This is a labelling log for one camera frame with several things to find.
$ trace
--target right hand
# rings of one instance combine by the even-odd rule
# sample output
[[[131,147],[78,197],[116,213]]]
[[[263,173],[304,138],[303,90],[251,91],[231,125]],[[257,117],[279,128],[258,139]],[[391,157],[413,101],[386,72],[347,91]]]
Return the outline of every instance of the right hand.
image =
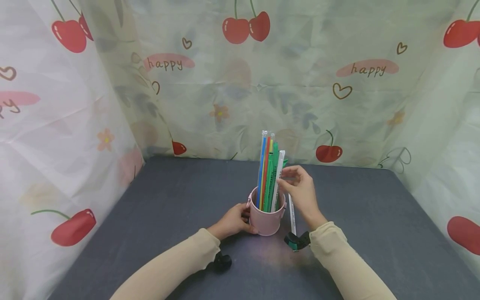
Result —
[[[311,231],[327,223],[317,204],[313,179],[301,166],[286,167],[282,170],[283,178],[278,179],[280,187],[292,196],[293,203],[300,211]]]

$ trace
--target pink pen holder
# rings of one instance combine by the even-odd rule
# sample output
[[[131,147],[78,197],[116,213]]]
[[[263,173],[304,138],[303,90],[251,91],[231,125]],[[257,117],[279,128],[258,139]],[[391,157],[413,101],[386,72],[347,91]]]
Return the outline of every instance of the pink pen holder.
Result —
[[[274,235],[280,228],[280,219],[285,213],[287,203],[285,202],[285,195],[282,192],[278,194],[280,201],[280,209],[274,213],[266,213],[255,206],[257,201],[257,188],[248,196],[247,207],[250,207],[250,225],[258,230],[258,234],[264,237]]]

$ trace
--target heart outline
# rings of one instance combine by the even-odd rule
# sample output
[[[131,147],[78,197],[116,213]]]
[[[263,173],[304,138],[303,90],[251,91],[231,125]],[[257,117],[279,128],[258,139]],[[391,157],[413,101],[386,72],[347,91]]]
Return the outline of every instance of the heart outline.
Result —
[[[190,49],[190,48],[192,47],[192,41],[187,40],[187,39],[184,38],[184,37],[181,38],[181,42],[182,42],[183,47],[185,48],[185,50],[188,50],[188,49]]]
[[[396,53],[397,53],[397,55],[400,55],[403,52],[405,52],[407,49],[408,49],[408,45],[404,45],[402,42],[400,42],[396,46]]]
[[[156,90],[156,95],[158,95],[158,93],[160,93],[160,84],[157,81],[154,81],[154,82],[152,82],[152,87],[153,87],[154,84],[157,84],[157,86],[158,86],[158,89]]]
[[[12,75],[10,77],[7,77],[6,75],[4,75],[3,73],[6,73],[8,71],[12,71]],[[17,70],[15,70],[14,67],[6,67],[6,68],[2,68],[0,67],[0,77],[3,78],[3,79],[6,79],[8,81],[12,81],[13,79],[15,79],[17,77]]]
[[[348,94],[346,94],[345,96],[339,97],[339,96],[336,94],[335,86],[338,86],[338,91],[339,91],[339,92],[343,91],[344,89],[350,89],[350,91],[349,91]],[[347,86],[345,86],[345,87],[342,87],[339,83],[334,83],[333,86],[332,86],[332,91],[333,91],[333,94],[335,95],[335,97],[338,98],[338,100],[342,100],[342,99],[345,99],[345,98],[347,98],[348,96],[350,96],[350,94],[353,92],[353,87],[352,87],[351,85],[347,85]]]

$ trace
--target orange flower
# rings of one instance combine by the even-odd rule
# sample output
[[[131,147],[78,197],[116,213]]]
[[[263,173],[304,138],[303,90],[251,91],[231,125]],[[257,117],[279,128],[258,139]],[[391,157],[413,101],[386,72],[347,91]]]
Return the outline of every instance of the orange flower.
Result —
[[[213,104],[214,111],[210,112],[211,117],[215,117],[215,120],[220,123],[222,121],[222,118],[226,119],[230,117],[228,114],[228,107],[226,106],[219,106],[217,104]]]
[[[96,136],[100,140],[100,144],[97,147],[98,151],[103,151],[105,148],[108,151],[112,151],[110,143],[115,139],[115,136],[110,133],[110,129],[105,128],[103,132],[99,132]]]
[[[390,126],[395,126],[395,125],[401,124],[401,123],[403,123],[403,117],[404,116],[405,116],[405,112],[402,111],[402,110],[399,110],[395,113],[393,118],[391,118],[390,120],[387,121],[387,124],[390,125]]]

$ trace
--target red cherry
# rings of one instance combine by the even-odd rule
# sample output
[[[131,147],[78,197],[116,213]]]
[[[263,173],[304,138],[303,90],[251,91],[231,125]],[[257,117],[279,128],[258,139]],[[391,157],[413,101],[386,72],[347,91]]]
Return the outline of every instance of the red cherry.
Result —
[[[52,31],[61,44],[71,52],[80,53],[85,50],[87,40],[77,21],[55,21],[52,24]]]
[[[248,38],[249,24],[246,19],[227,18],[222,24],[223,35],[232,44],[241,44]]]
[[[80,242],[95,226],[96,220],[90,209],[76,213],[69,220],[55,228],[50,236],[52,241],[63,247]]]
[[[336,161],[342,156],[343,150],[339,146],[333,146],[333,135],[327,130],[327,132],[332,137],[332,142],[330,146],[322,145],[317,148],[315,155],[317,159],[323,163],[331,163]]]
[[[454,242],[480,255],[480,226],[467,218],[455,216],[448,221],[447,232]]]
[[[187,147],[185,147],[182,143],[172,141],[173,146],[173,154],[180,155],[184,154],[187,151]]]
[[[80,16],[80,19],[78,19],[78,24],[80,24],[80,27],[84,31],[85,36],[93,41],[92,34],[90,33],[90,29],[88,28],[87,21],[85,21],[83,12],[82,12],[82,15]]]
[[[249,22],[250,35],[259,42],[263,42],[270,33],[270,17],[266,12],[261,12]]]
[[[456,20],[445,32],[444,45],[448,48],[463,47],[473,42],[479,34],[480,21]]]

